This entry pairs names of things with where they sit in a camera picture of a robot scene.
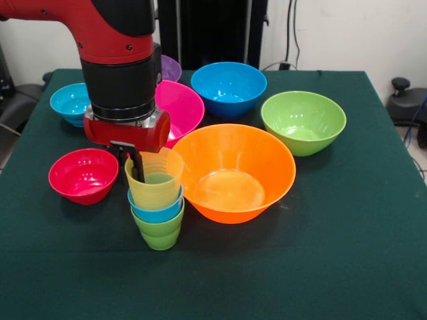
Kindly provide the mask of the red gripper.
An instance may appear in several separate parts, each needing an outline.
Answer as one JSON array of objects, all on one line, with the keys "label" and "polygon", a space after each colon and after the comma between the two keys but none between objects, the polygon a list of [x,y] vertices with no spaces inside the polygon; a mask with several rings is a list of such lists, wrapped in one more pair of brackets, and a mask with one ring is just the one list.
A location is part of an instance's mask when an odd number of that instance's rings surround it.
[{"label": "red gripper", "polygon": [[121,145],[115,146],[120,169],[124,170],[130,156],[132,177],[141,183],[145,182],[145,177],[138,151],[158,153],[167,143],[170,125],[169,113],[160,109],[154,109],[146,119],[126,123],[98,119],[91,108],[83,118],[83,128],[90,141],[104,146]]}]

